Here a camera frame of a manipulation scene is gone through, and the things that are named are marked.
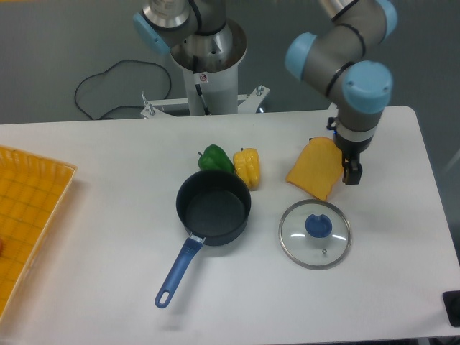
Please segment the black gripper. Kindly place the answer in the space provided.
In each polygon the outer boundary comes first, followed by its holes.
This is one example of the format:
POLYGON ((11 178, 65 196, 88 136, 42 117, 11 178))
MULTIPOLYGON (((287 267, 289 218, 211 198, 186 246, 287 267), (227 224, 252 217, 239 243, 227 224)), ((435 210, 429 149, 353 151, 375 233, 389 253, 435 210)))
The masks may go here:
POLYGON ((342 182, 347 185, 358 185, 362 177, 362 165, 358 159, 372 141, 372 129, 349 129, 338 117, 329 117, 326 128, 333 132, 333 142, 342 152, 342 182))

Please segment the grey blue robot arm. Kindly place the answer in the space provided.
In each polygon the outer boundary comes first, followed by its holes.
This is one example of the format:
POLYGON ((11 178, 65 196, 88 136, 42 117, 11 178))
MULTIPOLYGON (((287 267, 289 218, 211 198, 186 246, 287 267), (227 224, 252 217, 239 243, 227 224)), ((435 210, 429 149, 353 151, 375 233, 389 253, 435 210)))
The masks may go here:
MULTIPOLYGON (((362 176, 360 154, 368 148, 393 87, 391 72, 365 60, 369 48, 395 29, 389 1, 323 1, 333 23, 322 37, 309 32, 287 49, 285 67, 337 105, 328 120, 342 153, 343 181, 362 176)), ((224 1, 148 1, 133 17, 144 43, 169 55, 182 69, 191 115, 238 111, 238 67, 247 52, 242 28, 227 17, 224 1)))

